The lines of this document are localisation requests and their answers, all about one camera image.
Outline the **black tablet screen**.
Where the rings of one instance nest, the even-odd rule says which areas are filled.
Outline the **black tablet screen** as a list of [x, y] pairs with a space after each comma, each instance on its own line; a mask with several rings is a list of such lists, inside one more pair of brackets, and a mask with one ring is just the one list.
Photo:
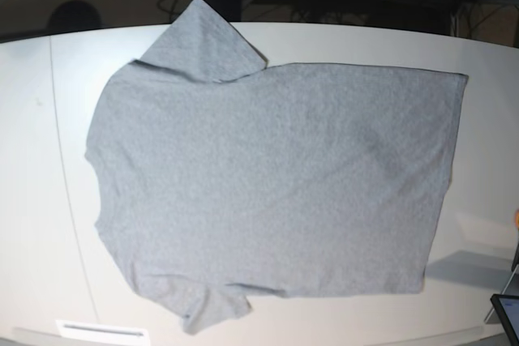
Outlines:
[[518, 346], [518, 297], [493, 294], [492, 306], [512, 346]]

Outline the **grey T-shirt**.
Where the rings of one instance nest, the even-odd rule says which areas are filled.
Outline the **grey T-shirt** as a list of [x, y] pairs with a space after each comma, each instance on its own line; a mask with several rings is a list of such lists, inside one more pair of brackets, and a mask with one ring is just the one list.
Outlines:
[[86, 140], [100, 239], [194, 335], [250, 295], [422, 290], [465, 75], [267, 66], [203, 0], [105, 85]]

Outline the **white paper label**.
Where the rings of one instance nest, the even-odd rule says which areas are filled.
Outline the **white paper label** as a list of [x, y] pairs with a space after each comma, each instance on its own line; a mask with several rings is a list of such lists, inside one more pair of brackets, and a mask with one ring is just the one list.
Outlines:
[[81, 323], [61, 319], [56, 319], [55, 322], [58, 328], [58, 332], [61, 336], [64, 336], [67, 331], [94, 331], [99, 333], [104, 332], [106, 334], [148, 337], [148, 331], [146, 329], [141, 329], [137, 327], [118, 327], [94, 323]]

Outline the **orange object at edge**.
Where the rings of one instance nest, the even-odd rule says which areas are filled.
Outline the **orange object at edge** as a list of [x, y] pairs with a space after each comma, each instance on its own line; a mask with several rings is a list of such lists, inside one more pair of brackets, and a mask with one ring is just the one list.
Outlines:
[[517, 210], [515, 212], [514, 222], [515, 222], [516, 228], [519, 229], [519, 210]]

